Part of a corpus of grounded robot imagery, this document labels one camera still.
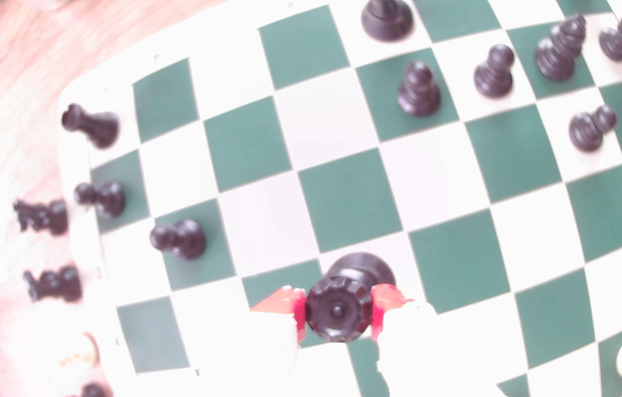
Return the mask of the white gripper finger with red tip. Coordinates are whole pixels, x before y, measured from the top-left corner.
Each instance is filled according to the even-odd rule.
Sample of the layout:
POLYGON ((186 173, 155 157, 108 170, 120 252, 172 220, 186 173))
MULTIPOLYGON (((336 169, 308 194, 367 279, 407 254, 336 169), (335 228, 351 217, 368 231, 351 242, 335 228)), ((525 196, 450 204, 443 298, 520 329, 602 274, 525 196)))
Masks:
POLYGON ((208 328, 203 396, 297 396, 289 379, 305 337, 306 293, 285 285, 246 312, 208 328))
POLYGON ((433 306, 396 286, 372 287, 372 340, 389 396, 504 396, 481 375, 433 306))

